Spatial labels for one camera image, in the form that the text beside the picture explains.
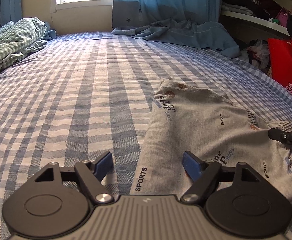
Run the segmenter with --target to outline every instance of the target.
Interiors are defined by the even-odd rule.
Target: red bag
[[[292,93],[292,41],[268,39],[272,78]]]

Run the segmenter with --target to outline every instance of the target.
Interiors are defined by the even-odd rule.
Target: beige wall
[[[51,0],[22,0],[23,17],[38,17],[58,34],[111,31],[112,6],[88,6],[50,13]]]

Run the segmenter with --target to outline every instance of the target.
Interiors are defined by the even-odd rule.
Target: shelf
[[[254,16],[249,16],[249,15],[246,15],[246,14],[235,13],[235,12],[230,12],[230,11],[222,11],[221,15],[242,19],[242,20],[245,20],[245,21],[248,21],[248,22],[253,22],[253,23],[265,26],[267,28],[273,29],[275,31],[278,31],[280,33],[283,33],[283,34],[289,36],[287,28],[285,28],[285,27],[283,27],[281,25],[278,25],[276,23],[272,23],[272,22],[269,22],[269,21],[254,17]]]

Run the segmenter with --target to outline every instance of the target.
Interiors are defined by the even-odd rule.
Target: plaid bedsheet
[[[292,123],[286,89],[212,50],[107,33],[59,37],[0,74],[0,239],[9,236],[3,201],[48,162],[69,166],[109,150],[114,168],[103,183],[115,195],[129,193],[162,77]]]

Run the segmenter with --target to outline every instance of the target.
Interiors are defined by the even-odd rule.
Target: gray pajama pants
[[[270,128],[292,131],[287,121],[267,123],[216,93],[161,80],[130,194],[178,197],[191,186],[182,156],[191,151],[235,167],[246,162],[292,199],[292,149],[268,138]]]

